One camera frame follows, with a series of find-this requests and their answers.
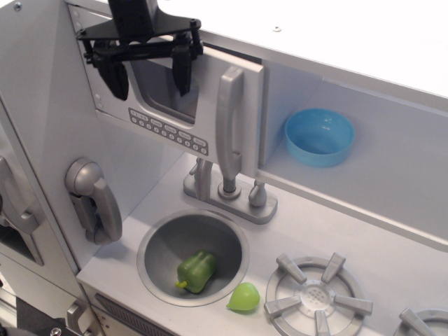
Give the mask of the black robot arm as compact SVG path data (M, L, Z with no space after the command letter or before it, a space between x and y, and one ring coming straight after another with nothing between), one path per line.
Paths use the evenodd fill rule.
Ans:
M125 101L129 82L124 62L172 59L174 84L180 95L190 91L192 63L203 53L202 23L169 15L157 1L109 1L112 19L81 29L87 64L96 68L114 97Z

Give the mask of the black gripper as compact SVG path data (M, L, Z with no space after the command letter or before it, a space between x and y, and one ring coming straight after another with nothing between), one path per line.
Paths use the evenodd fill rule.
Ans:
M85 46L85 57L93 63L91 42L113 46L124 60L172 58L174 83L181 96L190 91L192 60L203 53L198 19L166 14L157 1L109 1L112 19L80 30L77 39ZM122 62L100 57L96 61L99 75L113 96L126 101L129 80Z

